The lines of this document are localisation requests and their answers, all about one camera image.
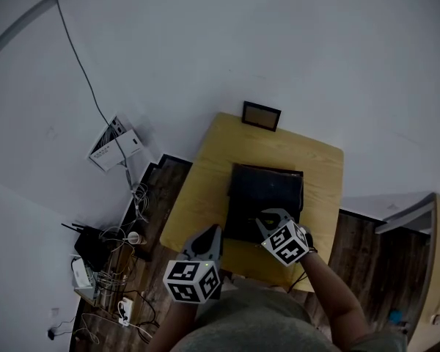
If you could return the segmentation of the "small wooden pedestal table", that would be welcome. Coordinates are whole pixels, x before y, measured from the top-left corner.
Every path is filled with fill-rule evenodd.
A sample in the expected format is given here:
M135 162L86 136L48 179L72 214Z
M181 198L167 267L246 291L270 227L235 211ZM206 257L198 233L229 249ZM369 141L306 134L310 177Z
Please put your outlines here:
M299 224L309 228L323 260L331 256L342 196L344 155L341 149L278 129L243 124L219 113L211 123L160 237L181 252L184 243L206 227L225 228L234 164L290 169L304 173L304 207ZM221 266L225 271L283 287L311 290L302 267L281 264L262 243L224 236Z

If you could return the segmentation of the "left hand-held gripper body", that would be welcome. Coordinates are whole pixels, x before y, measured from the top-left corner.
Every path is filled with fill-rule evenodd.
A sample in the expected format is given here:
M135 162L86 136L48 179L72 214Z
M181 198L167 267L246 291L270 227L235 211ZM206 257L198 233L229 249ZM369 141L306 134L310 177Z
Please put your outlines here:
M191 260L170 260L166 267L163 283L172 300L186 304L205 304L219 300L221 278L219 265L222 253Z

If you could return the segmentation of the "white wall network box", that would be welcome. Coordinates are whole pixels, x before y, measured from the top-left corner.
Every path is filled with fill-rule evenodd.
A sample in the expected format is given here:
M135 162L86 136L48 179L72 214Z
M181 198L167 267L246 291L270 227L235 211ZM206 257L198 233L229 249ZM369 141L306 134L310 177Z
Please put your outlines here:
M115 114L95 144L90 148L87 160L100 171L108 172L118 164L140 153L144 148L133 125L121 113Z

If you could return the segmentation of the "person's right forearm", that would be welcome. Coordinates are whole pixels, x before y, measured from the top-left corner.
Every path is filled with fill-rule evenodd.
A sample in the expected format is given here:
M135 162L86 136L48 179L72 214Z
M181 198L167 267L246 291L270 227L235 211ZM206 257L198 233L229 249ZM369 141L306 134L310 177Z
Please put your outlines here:
M329 320L333 343L342 351L350 350L370 334L357 297L318 253L307 253L301 258L301 265Z

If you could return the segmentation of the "white modem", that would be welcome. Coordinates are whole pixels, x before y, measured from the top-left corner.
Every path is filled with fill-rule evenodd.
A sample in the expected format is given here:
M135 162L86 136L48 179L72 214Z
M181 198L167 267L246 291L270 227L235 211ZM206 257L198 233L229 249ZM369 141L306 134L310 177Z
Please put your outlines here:
M73 272L74 290L90 301L94 301L98 297L95 273L79 256L72 259L70 267Z

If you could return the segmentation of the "person's grey shirt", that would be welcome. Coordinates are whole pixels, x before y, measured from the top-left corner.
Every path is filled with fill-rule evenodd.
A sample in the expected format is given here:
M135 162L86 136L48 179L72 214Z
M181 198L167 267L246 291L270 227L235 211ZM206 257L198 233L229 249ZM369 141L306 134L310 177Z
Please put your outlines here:
M274 290L239 285L199 307L194 329L171 352L341 352L305 309Z

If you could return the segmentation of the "small dark picture frame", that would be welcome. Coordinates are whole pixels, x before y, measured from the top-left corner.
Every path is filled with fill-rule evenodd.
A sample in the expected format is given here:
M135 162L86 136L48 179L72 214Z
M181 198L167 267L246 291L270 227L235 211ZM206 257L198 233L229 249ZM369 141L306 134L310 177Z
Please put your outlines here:
M281 113L282 112L278 109L244 101L241 122L275 132Z

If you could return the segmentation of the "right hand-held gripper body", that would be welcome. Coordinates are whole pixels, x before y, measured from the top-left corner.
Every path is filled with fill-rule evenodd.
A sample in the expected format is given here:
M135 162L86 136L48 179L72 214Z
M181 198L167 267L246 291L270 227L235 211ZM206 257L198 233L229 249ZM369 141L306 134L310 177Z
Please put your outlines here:
M297 263L309 252L306 231L294 221L285 223L262 246L285 267Z

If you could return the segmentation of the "black router with antennas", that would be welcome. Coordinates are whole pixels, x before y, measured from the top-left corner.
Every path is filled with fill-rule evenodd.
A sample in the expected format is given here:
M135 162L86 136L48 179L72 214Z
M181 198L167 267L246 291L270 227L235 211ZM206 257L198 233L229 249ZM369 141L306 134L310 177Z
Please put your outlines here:
M111 255L111 250L100 237L100 230L80 224L71 224L69 226L61 223L61 225L79 234L74 249L84 262L94 272L100 272L104 269Z

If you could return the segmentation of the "person's left forearm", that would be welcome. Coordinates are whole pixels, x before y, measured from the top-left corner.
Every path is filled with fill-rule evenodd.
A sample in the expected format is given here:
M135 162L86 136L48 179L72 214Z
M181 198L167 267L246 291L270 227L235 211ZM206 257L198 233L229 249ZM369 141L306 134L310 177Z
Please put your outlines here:
M159 351L170 352L193 328L198 305L174 302L157 331L160 337Z

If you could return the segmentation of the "black box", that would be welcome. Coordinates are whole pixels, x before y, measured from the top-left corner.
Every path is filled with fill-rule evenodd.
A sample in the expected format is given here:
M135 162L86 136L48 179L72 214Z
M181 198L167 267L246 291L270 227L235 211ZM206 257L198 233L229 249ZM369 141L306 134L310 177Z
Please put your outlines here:
M234 164L227 192L229 206L224 228L226 238L262 243L256 224L262 211L283 208L300 222L304 207L304 173L290 169Z

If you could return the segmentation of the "white power strip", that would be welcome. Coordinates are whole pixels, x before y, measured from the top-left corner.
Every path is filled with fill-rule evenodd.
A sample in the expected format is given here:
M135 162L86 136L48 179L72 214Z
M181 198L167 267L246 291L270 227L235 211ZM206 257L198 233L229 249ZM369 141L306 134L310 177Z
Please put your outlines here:
M118 322L123 326L130 326L133 311L133 300L123 297L122 300L118 302L117 309L119 313Z

